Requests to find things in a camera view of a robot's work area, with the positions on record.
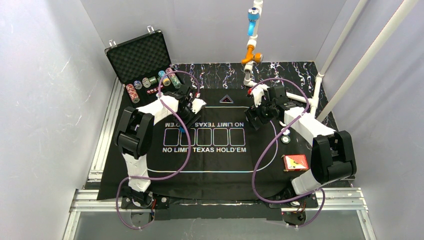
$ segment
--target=poker chip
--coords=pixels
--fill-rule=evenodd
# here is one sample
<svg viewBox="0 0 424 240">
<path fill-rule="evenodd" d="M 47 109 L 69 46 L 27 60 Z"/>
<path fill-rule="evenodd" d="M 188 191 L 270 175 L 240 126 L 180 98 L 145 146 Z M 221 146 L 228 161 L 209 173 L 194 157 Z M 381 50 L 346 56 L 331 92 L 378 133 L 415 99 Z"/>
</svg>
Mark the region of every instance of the poker chip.
<svg viewBox="0 0 424 240">
<path fill-rule="evenodd" d="M 158 72 L 158 75 L 159 75 L 159 77 L 160 78 L 162 78 L 164 75 L 165 75 L 165 72 L 162 70 L 162 71 L 159 71 Z M 171 80 L 166 76 L 164 79 L 163 79 L 163 81 L 162 81 L 162 83 L 163 83 L 163 85 L 165 85 L 165 86 L 169 86 L 169 85 L 171 85 Z"/>
<path fill-rule="evenodd" d="M 288 144 L 288 143 L 290 143 L 290 137 L 289 137 L 289 136 L 286 136 L 286 135 L 282 136 L 282 137 L 281 137 L 281 142 L 282 142 L 283 144 Z"/>
<path fill-rule="evenodd" d="M 137 94 L 136 88 L 134 87 L 134 85 L 132 84 L 128 84 L 127 86 L 125 86 L 126 91 L 129 94 L 129 97 L 131 98 L 131 102 L 133 103 L 138 103 L 140 102 L 140 98 L 139 95 Z"/>
<path fill-rule="evenodd" d="M 141 82 L 143 83 L 143 86 L 145 87 L 145 88 L 150 88 L 150 81 L 149 81 L 149 79 L 147 78 L 147 77 L 145 77 L 145 78 L 143 78 L 143 80 L 141 80 Z"/>
<path fill-rule="evenodd" d="M 170 72 L 173 72 L 174 70 L 172 70 L 172 68 L 168 67 L 165 71 L 166 71 L 167 74 L 169 74 Z M 177 75 L 175 75 L 175 73 L 171 73 L 168 76 L 171 79 L 171 82 L 172 82 L 173 86 L 176 89 L 179 89 L 181 87 L 181 82 L 178 79 Z"/>
<path fill-rule="evenodd" d="M 155 76 L 149 77 L 148 81 L 150 82 L 150 85 L 155 85 L 158 83 L 158 80 L 156 79 Z"/>
<path fill-rule="evenodd" d="M 135 89 L 142 89 L 143 85 L 141 81 L 134 81 L 134 88 Z"/>
</svg>

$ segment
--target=poker table mat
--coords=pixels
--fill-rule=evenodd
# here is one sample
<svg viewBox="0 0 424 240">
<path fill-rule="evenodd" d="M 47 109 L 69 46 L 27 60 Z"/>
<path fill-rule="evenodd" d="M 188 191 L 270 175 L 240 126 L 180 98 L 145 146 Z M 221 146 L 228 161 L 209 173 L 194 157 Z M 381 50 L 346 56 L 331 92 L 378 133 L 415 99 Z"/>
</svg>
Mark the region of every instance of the poker table mat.
<svg viewBox="0 0 424 240">
<path fill-rule="evenodd" d="M 149 189 L 159 195 L 202 200 L 255 200 L 252 171 L 266 146 L 282 129 L 274 120 L 255 131 L 244 111 L 253 104 L 246 89 L 201 89 L 207 107 L 189 129 L 191 157 L 183 171 L 162 181 L 152 181 Z M 233 103 L 221 103 L 228 95 Z M 117 121 L 124 108 L 131 105 L 122 96 Z M 290 129 L 291 141 L 280 140 L 264 156 L 256 174 L 256 190 L 268 198 L 281 192 L 290 180 L 302 172 L 284 171 L 282 155 L 305 154 L 310 163 L 311 146 Z M 158 122 L 153 129 L 152 146 L 147 153 L 148 175 L 164 177 L 178 170 L 188 151 L 185 133 L 180 132 L 173 117 Z M 119 182 L 128 176 L 125 160 L 111 142 L 103 170 L 98 200 L 116 197 Z"/>
</svg>

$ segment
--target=orange pipe fitting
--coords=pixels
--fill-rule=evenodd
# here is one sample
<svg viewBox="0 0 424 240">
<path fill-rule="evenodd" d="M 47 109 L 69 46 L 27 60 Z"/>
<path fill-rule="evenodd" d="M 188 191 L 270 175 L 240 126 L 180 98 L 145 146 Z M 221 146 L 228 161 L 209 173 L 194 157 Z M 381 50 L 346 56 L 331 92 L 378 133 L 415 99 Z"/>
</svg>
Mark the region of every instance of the orange pipe fitting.
<svg viewBox="0 0 424 240">
<path fill-rule="evenodd" d="M 250 61 L 255 61 L 255 63 L 258 64 L 262 61 L 262 54 L 256 53 L 255 55 L 253 55 L 253 50 L 255 50 L 255 47 L 253 45 L 247 46 L 246 58 L 241 60 L 241 64 L 247 64 Z"/>
</svg>

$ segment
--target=white panel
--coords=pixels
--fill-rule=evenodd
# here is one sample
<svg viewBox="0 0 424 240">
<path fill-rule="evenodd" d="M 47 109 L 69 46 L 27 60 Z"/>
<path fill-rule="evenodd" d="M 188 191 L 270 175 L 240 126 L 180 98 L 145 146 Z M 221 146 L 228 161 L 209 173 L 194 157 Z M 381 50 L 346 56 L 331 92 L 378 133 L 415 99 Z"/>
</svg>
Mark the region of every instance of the white panel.
<svg viewBox="0 0 424 240">
<path fill-rule="evenodd" d="M 0 238 L 61 239 L 114 72 L 80 1 L 2 1 L 0 39 Z"/>
<path fill-rule="evenodd" d="M 332 76 L 324 79 L 327 93 L 335 93 L 400 2 L 369 2 L 325 76 Z M 364 192 L 377 239 L 422 238 L 423 12 L 419 1 L 333 109 L 338 128 L 352 135 L 354 185 Z"/>
<path fill-rule="evenodd" d="M 164 32 L 172 63 L 237 63 L 246 55 L 253 0 L 81 0 L 103 43 Z M 264 61 L 313 61 L 344 0 L 265 0 L 257 50 Z"/>
</svg>

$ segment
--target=white pvc pipe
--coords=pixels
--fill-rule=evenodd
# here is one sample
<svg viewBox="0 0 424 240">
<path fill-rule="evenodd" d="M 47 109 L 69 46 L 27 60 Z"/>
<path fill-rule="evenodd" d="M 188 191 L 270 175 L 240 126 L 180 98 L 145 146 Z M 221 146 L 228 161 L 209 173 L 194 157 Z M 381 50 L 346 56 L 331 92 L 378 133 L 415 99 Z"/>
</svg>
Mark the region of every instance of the white pvc pipe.
<svg viewBox="0 0 424 240">
<path fill-rule="evenodd" d="M 286 95 L 289 99 L 293 99 L 302 103 L 306 103 L 306 99 L 303 96 L 299 96 L 290 92 L 286 92 Z"/>
<path fill-rule="evenodd" d="M 342 46 L 343 42 L 345 41 L 346 37 L 348 36 L 353 25 L 357 21 L 359 14 L 361 14 L 362 9 L 364 9 L 367 2 L 368 2 L 368 0 L 360 0 L 358 2 L 358 4 L 356 5 L 355 9 L 352 12 L 352 15 L 350 16 L 349 20 L 347 21 L 346 25 L 344 26 L 343 30 L 341 31 L 340 36 L 338 37 L 337 41 L 335 42 L 334 46 L 332 47 L 332 50 L 327 57 L 327 60 L 325 60 L 325 63 L 322 66 L 321 70 L 318 71 L 321 75 L 326 74 L 327 69 L 329 68 L 330 64 L 332 63 L 334 57 L 336 56 L 337 52 L 339 51 L 340 47 Z"/>
<path fill-rule="evenodd" d="M 327 60 L 325 60 L 324 65 L 322 66 L 321 70 L 318 71 L 318 74 L 316 75 L 315 88 L 313 89 L 313 97 L 310 103 L 310 111 L 309 111 L 309 113 L 313 117 L 315 117 L 315 113 L 317 112 L 317 108 L 318 108 L 318 103 L 320 101 L 321 83 L 323 81 L 324 75 L 326 74 L 326 71 L 329 68 L 330 64 L 333 62 L 333 59 L 336 56 L 337 52 L 339 52 L 340 47 L 342 46 L 348 34 L 350 33 L 353 25 L 357 21 L 359 15 L 361 14 L 367 2 L 368 0 L 359 0 L 358 4 L 356 5 L 355 9 L 352 12 L 352 15 L 350 15 L 349 20 L 347 21 L 346 25 L 344 26 L 343 30 L 340 33 L 340 36 L 335 42 L 330 54 L 328 55 Z"/>
<path fill-rule="evenodd" d="M 323 81 L 324 75 L 321 75 L 319 72 L 315 78 L 315 88 L 313 89 L 313 96 L 310 101 L 310 111 L 309 113 L 315 118 L 315 113 L 317 112 L 318 102 L 320 101 L 320 89 L 321 83 Z"/>
<path fill-rule="evenodd" d="M 253 1 L 253 7 L 259 9 L 259 14 L 260 14 L 260 17 L 259 17 L 258 20 L 256 20 L 256 23 L 255 23 L 254 29 L 253 29 L 253 35 L 252 35 L 252 37 L 254 37 L 255 40 L 258 37 L 257 36 L 258 35 L 258 26 L 259 26 L 259 20 L 261 20 L 261 17 L 262 17 L 262 6 L 263 5 L 264 5 L 264 1 L 262 1 L 262 0 L 254 0 Z"/>
<path fill-rule="evenodd" d="M 396 12 L 394 12 L 393 16 L 391 16 L 384 28 L 375 38 L 374 42 L 372 42 L 371 46 L 369 46 L 368 50 L 366 50 L 365 54 L 353 68 L 352 72 L 350 72 L 349 76 L 347 76 L 346 80 L 344 80 L 343 84 L 322 110 L 321 114 L 316 118 L 318 121 L 322 122 L 325 117 L 333 110 L 334 106 L 345 95 L 346 91 L 352 86 L 358 76 L 368 66 L 374 56 L 390 38 L 393 32 L 395 32 L 395 30 L 399 27 L 401 22 L 409 14 L 412 8 L 414 8 L 417 2 L 418 0 L 403 0 L 399 8 L 397 8 Z"/>
</svg>

